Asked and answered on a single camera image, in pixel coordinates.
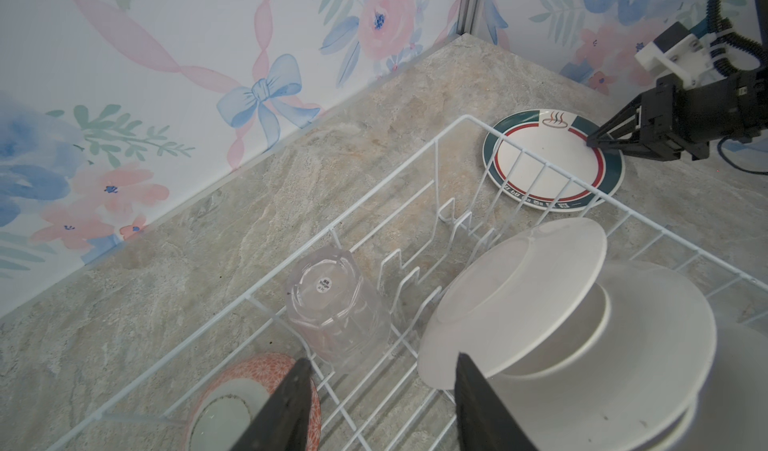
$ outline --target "countertop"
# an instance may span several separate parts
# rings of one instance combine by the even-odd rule
[[[600,124],[620,104],[461,36],[95,267],[9,314],[0,323],[0,449],[52,444],[458,116],[472,114],[494,124],[532,108],[570,110]],[[479,156],[479,148],[467,151],[472,159]],[[717,157],[667,163],[628,158],[615,196],[768,281],[767,184],[768,178],[740,173]],[[600,219],[614,217],[609,214],[595,211]],[[625,237],[637,246],[644,236],[633,234],[632,226]],[[259,298],[280,309],[279,290],[264,290]],[[735,321],[768,309],[768,301],[736,290],[717,297],[713,306]],[[150,380],[150,389],[127,405],[130,411],[152,413],[168,399],[172,403],[170,396],[180,396],[190,379],[204,375],[256,329],[252,313],[253,307],[238,308],[201,337],[188,356],[169,365],[175,374]],[[768,331],[766,323],[756,327]],[[300,353],[296,345],[280,351]],[[128,426],[96,425],[68,449],[128,449],[118,438],[129,433]],[[136,439],[131,446],[178,448],[178,428],[132,426],[145,427],[132,428],[140,432],[131,434]]]

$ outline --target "white wire dish rack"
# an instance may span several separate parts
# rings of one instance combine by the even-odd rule
[[[542,171],[551,169],[564,176],[567,183],[563,190],[576,183],[594,193],[589,206],[579,216],[588,214],[604,226],[609,236],[609,257],[633,260],[642,255],[645,261],[655,261],[686,273],[710,302],[715,296],[723,296],[724,292],[764,297],[768,291],[768,285],[755,277],[654,223],[557,165],[518,147],[491,126],[464,115],[186,340],[82,419],[48,447],[48,451],[79,449],[80,446],[75,444],[79,439],[76,438],[89,427],[104,422],[127,423],[125,426],[133,427],[132,433],[136,434],[159,427],[181,435],[186,426],[185,410],[193,398],[221,369],[238,360],[241,353],[250,350],[260,338],[274,339],[266,336],[273,336],[270,333],[276,328],[281,329],[287,350],[293,349],[295,357],[306,355],[312,362],[314,382],[322,401],[321,449],[456,449],[452,394],[427,388],[415,372],[419,332],[453,277],[479,255],[499,240],[541,224],[545,219],[572,216],[550,213],[557,200],[545,210],[535,210],[523,206],[522,201],[502,196],[501,189],[490,183],[488,168],[492,160],[485,169],[478,165],[478,149],[486,132],[520,149],[520,157],[527,155],[540,162]],[[542,174],[534,180],[529,194]],[[350,249],[363,272],[386,298],[392,300],[389,353],[361,376],[334,373],[283,320],[286,308],[270,309],[263,299],[271,287],[280,290],[276,295],[282,297],[281,279],[287,271],[303,255],[328,242]],[[264,322],[220,363],[162,412],[120,411],[120,403],[126,397],[146,385],[184,350],[194,344],[204,345],[200,338],[241,304],[253,305],[254,316],[258,313]],[[743,322],[757,321],[766,314],[768,311],[755,313]],[[128,441],[125,446],[129,447],[124,449],[134,449]]]

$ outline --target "floral wallpaper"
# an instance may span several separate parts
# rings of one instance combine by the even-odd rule
[[[706,29],[706,0],[482,0],[479,9],[472,32],[480,38],[619,102],[655,82],[636,52],[675,21]],[[722,15],[760,40],[754,0],[723,0]],[[729,56],[742,68],[757,66],[740,52]]]
[[[0,316],[456,33],[460,0],[0,0]]]

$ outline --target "cup sticker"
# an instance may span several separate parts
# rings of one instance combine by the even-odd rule
[[[329,277],[321,277],[317,280],[317,292],[324,293],[331,288],[331,279]]]

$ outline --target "white plate with green rim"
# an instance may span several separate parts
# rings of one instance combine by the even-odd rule
[[[524,110],[500,120],[494,129],[507,135],[522,148],[562,168],[584,182],[597,187],[609,196],[624,179],[624,155],[619,150],[589,148],[587,137],[598,130],[589,119],[565,110]],[[482,148],[483,162],[493,160],[488,173],[504,193],[527,206],[546,209],[560,195],[552,211],[576,212],[589,205],[594,194],[579,184],[571,183],[565,190],[568,178],[557,171],[547,169],[531,188],[544,167],[530,156],[523,156],[514,167],[509,181],[507,173],[512,169],[520,151],[494,134],[488,134]]]

